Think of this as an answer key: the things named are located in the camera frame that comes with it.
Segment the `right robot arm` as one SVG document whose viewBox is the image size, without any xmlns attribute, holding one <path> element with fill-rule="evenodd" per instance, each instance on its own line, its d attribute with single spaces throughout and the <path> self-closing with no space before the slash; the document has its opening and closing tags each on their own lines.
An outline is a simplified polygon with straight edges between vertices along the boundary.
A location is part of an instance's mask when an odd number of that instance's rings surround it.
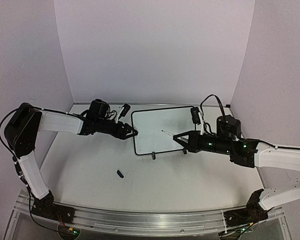
<svg viewBox="0 0 300 240">
<path fill-rule="evenodd" d="M 241 122 L 231 115 L 216 120 L 216 133 L 190 130 L 173 136 L 173 140 L 190 153 L 210 152 L 227 155 L 236 165 L 248 168 L 279 168 L 300 172 L 300 147 L 267 143 L 243 138 Z M 224 212 L 228 226 L 266 220 L 274 207 L 300 199 L 300 179 L 283 188 L 254 191 L 246 206 Z"/>
</svg>

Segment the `white whiteboard with black frame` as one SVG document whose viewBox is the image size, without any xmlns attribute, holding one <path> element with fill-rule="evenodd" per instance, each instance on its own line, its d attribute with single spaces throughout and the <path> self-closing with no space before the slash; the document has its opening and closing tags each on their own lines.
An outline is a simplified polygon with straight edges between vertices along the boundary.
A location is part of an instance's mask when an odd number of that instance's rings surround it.
<svg viewBox="0 0 300 240">
<path fill-rule="evenodd" d="M 138 131 L 133 137 L 134 152 L 137 156 L 151 155 L 152 152 L 165 152 L 182 149 L 182 146 L 161 130 L 180 134 L 195 130 L 188 106 L 136 110 L 131 113 L 131 124 Z"/>
</svg>

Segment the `blue marker cap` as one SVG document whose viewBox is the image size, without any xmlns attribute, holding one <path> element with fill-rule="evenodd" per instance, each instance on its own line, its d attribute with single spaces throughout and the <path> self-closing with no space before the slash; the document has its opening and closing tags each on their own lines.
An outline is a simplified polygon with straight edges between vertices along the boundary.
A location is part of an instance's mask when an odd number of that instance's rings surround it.
<svg viewBox="0 0 300 240">
<path fill-rule="evenodd" d="M 116 171 L 116 173 L 117 173 L 117 175 L 118 175 L 121 179 L 124 178 L 123 173 L 122 173 L 119 169 Z"/>
</svg>

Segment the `white marker pen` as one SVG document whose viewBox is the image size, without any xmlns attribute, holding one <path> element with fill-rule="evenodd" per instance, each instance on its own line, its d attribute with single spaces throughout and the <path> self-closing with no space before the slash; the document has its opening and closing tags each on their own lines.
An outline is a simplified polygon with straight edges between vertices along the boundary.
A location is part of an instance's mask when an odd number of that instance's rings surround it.
<svg viewBox="0 0 300 240">
<path fill-rule="evenodd" d="M 167 130 L 161 130 L 161 132 L 164 133 L 164 134 L 166 134 L 166 135 L 168 135 L 168 136 L 170 136 L 170 137 L 174 137 L 174 136 L 176 135 L 175 133 L 172 133 L 172 132 L 167 131 Z M 188 141 L 187 138 L 182 137 L 182 136 L 181 136 L 181 137 L 178 137 L 178 139 L 183 140 L 183 141 L 185 141 L 185 142 Z"/>
</svg>

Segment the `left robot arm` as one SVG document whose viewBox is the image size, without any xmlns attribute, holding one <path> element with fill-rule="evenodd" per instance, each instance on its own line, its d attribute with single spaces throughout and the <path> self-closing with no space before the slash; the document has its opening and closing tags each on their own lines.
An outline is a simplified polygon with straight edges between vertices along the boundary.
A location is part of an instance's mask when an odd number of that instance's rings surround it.
<svg viewBox="0 0 300 240">
<path fill-rule="evenodd" d="M 131 107 L 124 104 L 119 111 L 101 100 L 93 100 L 81 113 L 72 113 L 34 106 L 23 102 L 9 112 L 0 123 L 0 141 L 11 153 L 18 178 L 28 194 L 33 197 L 36 208 L 32 214 L 56 218 L 68 210 L 55 203 L 55 198 L 44 180 L 37 160 L 38 140 L 41 133 L 68 133 L 76 136 L 104 134 L 119 140 L 128 140 L 138 135 L 129 123 L 123 122 Z"/>
</svg>

